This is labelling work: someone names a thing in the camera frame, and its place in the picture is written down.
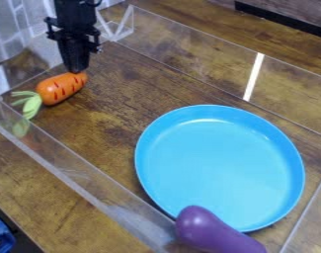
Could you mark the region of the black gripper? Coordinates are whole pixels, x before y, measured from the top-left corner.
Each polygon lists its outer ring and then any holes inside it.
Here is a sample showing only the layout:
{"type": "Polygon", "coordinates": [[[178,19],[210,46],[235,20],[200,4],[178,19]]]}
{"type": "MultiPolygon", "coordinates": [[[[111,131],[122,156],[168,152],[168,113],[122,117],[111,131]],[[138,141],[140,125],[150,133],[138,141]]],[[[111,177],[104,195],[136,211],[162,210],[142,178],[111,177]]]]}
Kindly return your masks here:
{"type": "Polygon", "coordinates": [[[91,41],[90,37],[99,37],[100,32],[94,27],[96,23],[95,8],[102,0],[54,0],[55,17],[46,17],[48,26],[47,35],[58,41],[58,49],[63,65],[72,72],[72,39],[76,42],[75,72],[88,67],[90,54],[99,51],[99,41],[91,41]]]}

